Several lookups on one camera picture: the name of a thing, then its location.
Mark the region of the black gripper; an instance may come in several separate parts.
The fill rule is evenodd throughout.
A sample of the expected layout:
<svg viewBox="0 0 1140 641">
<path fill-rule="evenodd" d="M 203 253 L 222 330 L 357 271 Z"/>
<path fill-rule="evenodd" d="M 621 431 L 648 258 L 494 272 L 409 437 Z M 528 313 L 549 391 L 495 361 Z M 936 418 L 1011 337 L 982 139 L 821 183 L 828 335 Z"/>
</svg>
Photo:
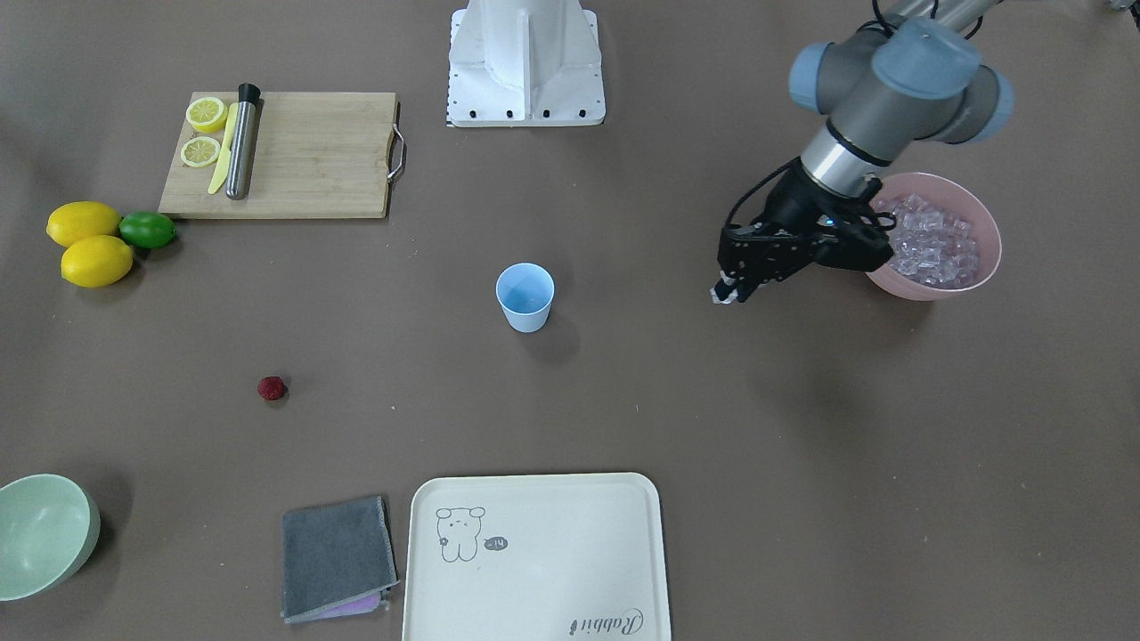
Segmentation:
<svg viewBox="0 0 1140 641">
<path fill-rule="evenodd" d="M 883 182 L 860 178 L 854 196 L 826 190 L 800 159 L 790 159 L 746 190 L 718 236 L 714 305 L 744 305 L 771 281 L 790 279 L 811 263 L 839 271 L 876 271 L 894 255 L 894 216 L 872 208 Z"/>
</svg>

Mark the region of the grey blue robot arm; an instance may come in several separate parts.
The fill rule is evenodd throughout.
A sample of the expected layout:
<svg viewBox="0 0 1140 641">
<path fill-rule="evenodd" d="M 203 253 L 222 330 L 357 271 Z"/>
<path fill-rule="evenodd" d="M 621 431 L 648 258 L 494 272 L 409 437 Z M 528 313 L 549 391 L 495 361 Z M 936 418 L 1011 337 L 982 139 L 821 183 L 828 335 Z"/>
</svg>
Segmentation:
<svg viewBox="0 0 1140 641">
<path fill-rule="evenodd" d="M 787 92 L 824 123 L 798 157 L 758 182 L 767 190 L 758 216 L 749 224 L 726 216 L 714 303 L 746 303 L 811 263 L 878 271 L 891 260 L 894 216 L 872 206 L 883 171 L 912 141 L 984 141 L 1013 113 L 1013 86 L 974 47 L 992 7 L 872 5 L 872 21 L 847 40 L 798 52 Z"/>
</svg>

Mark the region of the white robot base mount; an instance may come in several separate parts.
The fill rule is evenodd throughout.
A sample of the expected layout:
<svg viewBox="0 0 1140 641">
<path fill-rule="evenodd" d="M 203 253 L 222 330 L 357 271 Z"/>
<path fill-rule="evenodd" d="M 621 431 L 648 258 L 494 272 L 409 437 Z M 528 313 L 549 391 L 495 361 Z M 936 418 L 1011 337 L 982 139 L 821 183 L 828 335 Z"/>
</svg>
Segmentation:
<svg viewBox="0 0 1140 641">
<path fill-rule="evenodd" d="M 447 125 L 606 120 L 598 16 L 578 1 L 469 1 L 449 25 Z"/>
</svg>

